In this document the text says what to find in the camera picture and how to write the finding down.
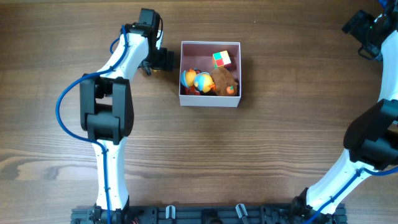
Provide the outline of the red toy car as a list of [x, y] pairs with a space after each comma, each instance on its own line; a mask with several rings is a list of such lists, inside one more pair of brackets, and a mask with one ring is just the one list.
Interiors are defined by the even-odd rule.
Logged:
[[186, 95], [200, 95], [200, 92], [197, 91], [194, 86], [185, 87], [184, 92]]

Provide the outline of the yellow duck toy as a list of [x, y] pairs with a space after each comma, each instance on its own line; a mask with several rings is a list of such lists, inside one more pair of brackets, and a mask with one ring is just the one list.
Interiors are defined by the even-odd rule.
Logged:
[[197, 69], [184, 70], [180, 74], [180, 83], [183, 87], [194, 86], [200, 94], [215, 90], [215, 83], [210, 74]]

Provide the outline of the colourful puzzle cube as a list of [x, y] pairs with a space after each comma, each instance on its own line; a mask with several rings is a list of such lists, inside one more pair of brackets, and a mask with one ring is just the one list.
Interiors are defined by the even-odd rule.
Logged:
[[229, 57], [229, 53], [227, 50], [216, 52], [212, 56], [212, 62], [214, 68], [228, 68], [232, 65], [231, 59]]

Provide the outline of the brown plush toy with carrot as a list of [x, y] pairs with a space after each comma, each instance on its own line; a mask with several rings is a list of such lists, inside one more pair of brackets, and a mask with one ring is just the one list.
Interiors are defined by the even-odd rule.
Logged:
[[210, 72], [215, 83], [215, 93], [218, 96], [236, 96], [238, 94], [238, 82], [232, 73], [223, 68], [216, 68]]

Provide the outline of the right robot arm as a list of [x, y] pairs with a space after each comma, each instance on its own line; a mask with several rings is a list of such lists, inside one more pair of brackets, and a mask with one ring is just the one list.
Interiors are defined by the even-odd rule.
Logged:
[[378, 101], [348, 127], [343, 152], [314, 185], [295, 197], [292, 222], [331, 223], [340, 202], [363, 180], [397, 172], [397, 1], [380, 1], [383, 12], [374, 17], [358, 11], [342, 28], [361, 44], [364, 58], [382, 62]]

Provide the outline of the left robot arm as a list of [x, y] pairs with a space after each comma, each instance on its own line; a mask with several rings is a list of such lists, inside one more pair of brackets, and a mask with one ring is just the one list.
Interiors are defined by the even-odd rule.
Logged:
[[150, 75], [172, 71], [174, 52], [161, 46], [163, 21], [153, 9], [141, 9], [138, 22], [126, 24], [119, 44], [93, 78], [80, 83], [81, 127], [93, 141], [99, 191], [95, 223], [129, 223], [129, 194], [124, 178], [124, 149], [134, 124], [131, 82], [138, 68]]

